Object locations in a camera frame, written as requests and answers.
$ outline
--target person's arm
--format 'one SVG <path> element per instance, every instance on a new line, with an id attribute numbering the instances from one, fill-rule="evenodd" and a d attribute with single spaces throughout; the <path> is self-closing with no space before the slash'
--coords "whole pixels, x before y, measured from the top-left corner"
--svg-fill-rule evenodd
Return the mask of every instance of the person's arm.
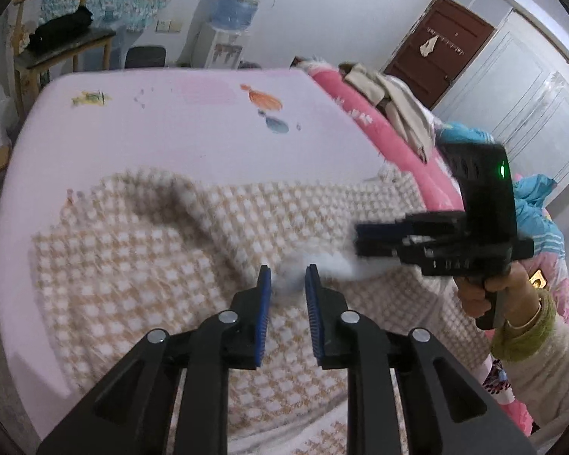
<path id="1" fill-rule="evenodd" d="M 484 289 L 465 279 L 458 279 L 457 286 L 464 311 L 473 318 L 490 309 L 486 290 L 507 292 L 507 323 L 496 331 L 493 355 L 502 360 L 515 396 L 537 424 L 543 427 L 557 418 L 568 422 L 569 328 L 550 294 L 534 289 L 518 263 L 507 276 L 488 279 Z"/>

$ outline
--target chair seat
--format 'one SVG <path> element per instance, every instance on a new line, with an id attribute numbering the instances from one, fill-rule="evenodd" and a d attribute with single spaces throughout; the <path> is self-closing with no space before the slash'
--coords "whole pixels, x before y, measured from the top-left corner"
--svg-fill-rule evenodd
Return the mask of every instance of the chair seat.
<path id="1" fill-rule="evenodd" d="M 83 35 L 62 44 L 54 50 L 47 51 L 46 53 L 35 54 L 32 51 L 25 49 L 18 56 L 14 57 L 14 63 L 18 69 L 29 70 L 42 65 L 44 62 L 47 62 L 60 54 L 74 51 L 76 48 L 91 44 L 94 41 L 113 38 L 115 35 L 116 31 L 113 31 L 112 29 L 90 27 Z"/>

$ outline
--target chair leg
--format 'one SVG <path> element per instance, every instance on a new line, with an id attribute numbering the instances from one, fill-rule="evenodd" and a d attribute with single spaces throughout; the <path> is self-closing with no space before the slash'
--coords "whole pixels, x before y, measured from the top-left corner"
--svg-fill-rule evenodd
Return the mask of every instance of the chair leg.
<path id="1" fill-rule="evenodd" d="M 15 78 L 15 95 L 17 96 L 15 98 L 15 105 L 17 106 L 17 113 L 19 115 L 19 119 L 23 120 L 25 111 L 23 108 L 23 91 L 21 90 L 21 73 L 16 68 L 15 68 L 14 78 Z"/>
<path id="2" fill-rule="evenodd" d="M 34 102 L 40 95 L 40 87 L 38 86 L 38 79 L 39 74 L 37 72 L 30 73 L 30 89 L 31 89 L 31 96 L 34 99 Z"/>
<path id="3" fill-rule="evenodd" d="M 112 40 L 108 40 L 103 48 L 103 69 L 110 69 L 110 54 L 112 53 Z"/>

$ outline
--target door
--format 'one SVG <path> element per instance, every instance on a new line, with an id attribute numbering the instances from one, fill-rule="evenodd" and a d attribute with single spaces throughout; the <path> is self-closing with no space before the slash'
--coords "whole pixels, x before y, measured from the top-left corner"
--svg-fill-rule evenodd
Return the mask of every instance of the door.
<path id="1" fill-rule="evenodd" d="M 451 87 L 434 113 L 493 133 L 522 176 L 569 183 L 569 64 L 517 13 Z"/>
<path id="2" fill-rule="evenodd" d="M 452 0 L 436 0 L 385 72 L 431 108 L 491 36 L 493 27 Z M 436 38 L 434 49 L 420 48 Z"/>

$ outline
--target green cuff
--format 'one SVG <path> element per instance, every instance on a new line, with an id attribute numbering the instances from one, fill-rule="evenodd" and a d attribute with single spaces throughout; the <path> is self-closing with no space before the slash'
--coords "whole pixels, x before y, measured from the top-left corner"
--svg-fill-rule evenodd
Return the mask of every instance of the green cuff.
<path id="1" fill-rule="evenodd" d="M 538 293 L 542 311 L 535 325 L 522 336 L 513 338 L 508 337 L 505 325 L 498 329 L 491 344 L 493 357 L 514 363 L 524 361 L 535 354 L 550 336 L 554 330 L 556 305 L 547 289 L 540 289 Z"/>

